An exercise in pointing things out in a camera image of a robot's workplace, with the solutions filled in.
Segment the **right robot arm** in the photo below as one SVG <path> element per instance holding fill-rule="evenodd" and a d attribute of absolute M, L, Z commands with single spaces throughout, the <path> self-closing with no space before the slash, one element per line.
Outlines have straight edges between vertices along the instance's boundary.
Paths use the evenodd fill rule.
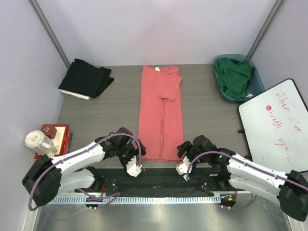
<path fill-rule="evenodd" d="M 208 163 L 216 172 L 213 177 L 202 177 L 203 185 L 224 191 L 250 191 L 278 205 L 293 219 L 307 219 L 308 182 L 300 172 L 284 173 L 261 166 L 231 150 L 217 148 L 203 135 L 184 142 L 177 150 L 182 162 L 176 170 L 185 180 L 190 179 L 197 164 Z"/>

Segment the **red t shirt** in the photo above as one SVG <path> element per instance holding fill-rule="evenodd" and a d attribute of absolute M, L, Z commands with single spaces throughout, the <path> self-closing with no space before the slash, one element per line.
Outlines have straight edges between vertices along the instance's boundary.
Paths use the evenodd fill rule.
<path fill-rule="evenodd" d="M 146 147 L 146 160 L 180 160 L 177 147 L 184 142 L 181 80 L 176 66 L 142 68 L 138 139 Z"/>

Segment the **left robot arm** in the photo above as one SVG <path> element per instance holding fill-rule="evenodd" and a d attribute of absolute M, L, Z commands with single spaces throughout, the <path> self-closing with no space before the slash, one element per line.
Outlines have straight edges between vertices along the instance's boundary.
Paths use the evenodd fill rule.
<path fill-rule="evenodd" d="M 92 164 L 108 158 L 118 157 L 126 173 L 137 177 L 141 173 L 144 155 L 146 147 L 125 127 L 74 152 L 53 158 L 43 155 L 22 180 L 29 193 L 28 208 L 34 211 L 69 191 L 99 191 L 105 180 Z"/>

